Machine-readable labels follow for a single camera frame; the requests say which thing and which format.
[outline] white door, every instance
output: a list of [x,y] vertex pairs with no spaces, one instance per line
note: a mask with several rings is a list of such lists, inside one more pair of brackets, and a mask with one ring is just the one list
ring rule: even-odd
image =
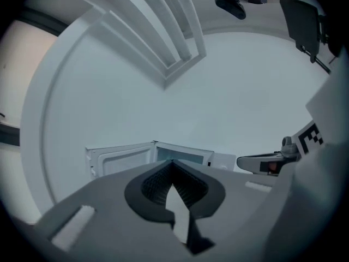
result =
[[213,151],[199,150],[185,146],[171,145],[164,142],[155,142],[153,162],[184,159],[195,163],[207,165]]
[[86,150],[87,168],[97,178],[152,162],[154,142]]

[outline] white ceiling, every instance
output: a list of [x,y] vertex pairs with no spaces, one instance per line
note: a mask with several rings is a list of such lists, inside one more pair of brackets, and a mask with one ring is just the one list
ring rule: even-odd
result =
[[[169,3],[182,31],[186,38],[191,38],[192,34],[179,4],[176,0],[166,0]],[[252,32],[267,34],[275,37],[293,41],[288,36],[288,29],[282,8],[278,0],[271,3],[255,5],[243,3],[246,11],[246,19],[239,20],[226,11],[218,8],[214,0],[192,0],[197,11],[203,34],[221,32]],[[303,0],[318,7],[322,14],[322,9],[315,0]],[[67,24],[72,23],[81,16],[88,8],[87,3],[81,0],[27,0],[26,6],[47,13]],[[327,46],[320,45],[318,58],[328,64],[333,55]]]

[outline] gray surface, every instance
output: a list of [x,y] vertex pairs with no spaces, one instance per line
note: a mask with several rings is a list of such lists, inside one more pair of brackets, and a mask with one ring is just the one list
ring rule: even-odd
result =
[[198,219],[197,226],[204,237],[219,242],[240,228],[264,202],[269,193],[246,187],[246,182],[273,186],[277,177],[250,175],[227,170],[214,169],[181,160],[200,172],[214,177],[225,188],[225,199],[216,213],[208,218]]
[[219,241],[213,248],[200,254],[197,261],[263,261],[267,238],[288,197],[295,165],[296,163],[286,164],[285,170],[282,170],[276,178],[273,189],[268,193],[266,200],[251,217],[246,219],[238,230]]
[[40,252],[40,254],[49,262],[77,262],[62,250],[55,247],[44,236],[35,232],[33,227],[20,221],[17,218],[12,218],[13,223],[18,228],[21,235],[30,242],[31,246]]
[[[297,255],[323,231],[347,189],[348,152],[349,144],[326,145],[299,162],[291,193],[269,235],[265,261],[293,258],[290,254]],[[278,242],[277,251],[273,242]]]
[[82,261],[171,261],[191,256],[169,224],[145,221],[126,203],[130,180],[163,162],[101,177],[51,209],[35,229],[51,237],[80,207],[96,209],[76,245],[69,252]]

